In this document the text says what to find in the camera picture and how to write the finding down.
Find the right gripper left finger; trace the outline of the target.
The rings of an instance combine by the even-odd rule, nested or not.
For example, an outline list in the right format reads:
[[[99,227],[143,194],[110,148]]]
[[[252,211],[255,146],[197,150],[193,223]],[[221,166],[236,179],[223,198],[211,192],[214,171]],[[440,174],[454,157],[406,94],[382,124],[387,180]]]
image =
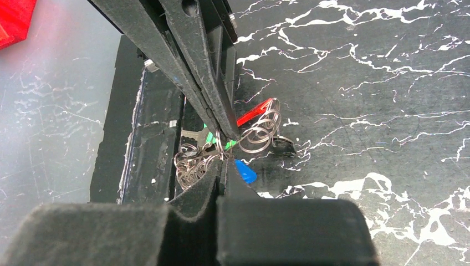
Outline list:
[[[2,265],[214,265],[221,161],[162,203],[49,204],[24,220]]]

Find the metal key organizer ring red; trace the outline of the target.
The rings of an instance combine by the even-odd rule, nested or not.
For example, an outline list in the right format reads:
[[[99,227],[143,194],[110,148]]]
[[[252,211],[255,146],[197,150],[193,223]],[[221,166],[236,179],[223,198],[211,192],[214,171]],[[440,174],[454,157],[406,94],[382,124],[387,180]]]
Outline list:
[[[238,127],[251,124],[238,139],[222,141],[219,132],[210,132],[207,125],[200,131],[182,130],[181,137],[196,143],[181,144],[173,157],[178,184],[183,190],[189,189],[203,177],[212,161],[228,159],[236,146],[247,154],[267,150],[283,158],[295,157],[293,141],[280,134],[281,120],[279,100],[268,98],[238,118]]]

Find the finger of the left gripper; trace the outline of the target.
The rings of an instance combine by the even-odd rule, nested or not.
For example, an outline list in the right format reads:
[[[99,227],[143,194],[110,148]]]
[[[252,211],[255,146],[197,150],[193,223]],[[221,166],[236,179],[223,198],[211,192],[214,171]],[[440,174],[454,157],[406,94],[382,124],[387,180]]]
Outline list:
[[[233,107],[237,34],[227,1],[161,1],[183,61],[201,94],[198,112],[222,139],[239,137]]]
[[[116,29],[126,35],[189,100],[196,113],[216,132],[220,126],[183,61],[177,44],[166,34],[165,24],[149,1],[90,1]]]

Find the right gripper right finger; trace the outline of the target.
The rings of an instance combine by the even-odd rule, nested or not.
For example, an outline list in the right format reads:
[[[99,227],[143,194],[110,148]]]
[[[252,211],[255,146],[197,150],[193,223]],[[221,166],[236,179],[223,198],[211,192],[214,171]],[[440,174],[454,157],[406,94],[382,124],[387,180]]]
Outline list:
[[[379,265],[365,217],[345,199],[263,198],[222,165],[219,265]]]

